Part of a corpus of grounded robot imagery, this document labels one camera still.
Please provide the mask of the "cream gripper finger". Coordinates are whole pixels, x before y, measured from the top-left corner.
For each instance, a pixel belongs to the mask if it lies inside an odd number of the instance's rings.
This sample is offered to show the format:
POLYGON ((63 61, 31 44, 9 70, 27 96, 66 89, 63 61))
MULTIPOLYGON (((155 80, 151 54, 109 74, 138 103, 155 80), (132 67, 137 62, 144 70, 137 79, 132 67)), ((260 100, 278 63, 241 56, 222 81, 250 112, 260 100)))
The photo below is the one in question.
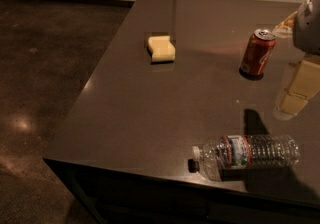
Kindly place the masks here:
POLYGON ((279 120, 296 117, 320 92, 320 56, 305 55, 298 63, 290 63, 285 72, 274 115, 279 120))
POLYGON ((274 27, 272 34, 277 38, 292 38, 296 16, 297 12, 291 13, 287 18, 274 27))

